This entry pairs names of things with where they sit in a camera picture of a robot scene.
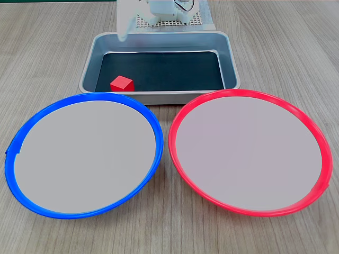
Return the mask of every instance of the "red block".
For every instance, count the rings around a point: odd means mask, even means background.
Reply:
[[[118,76],[111,82],[112,92],[134,92],[134,83],[132,79]]]

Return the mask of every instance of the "table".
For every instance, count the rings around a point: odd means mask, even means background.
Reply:
[[[0,4],[0,253],[339,253],[339,2],[212,1],[227,33],[241,88],[283,98],[328,139],[330,187],[293,215],[257,218],[205,201],[181,179],[167,148],[180,106],[152,106],[165,135],[147,186],[100,216],[61,221],[36,215],[11,194],[5,151],[36,112],[80,93],[93,38],[115,31],[115,3]]]

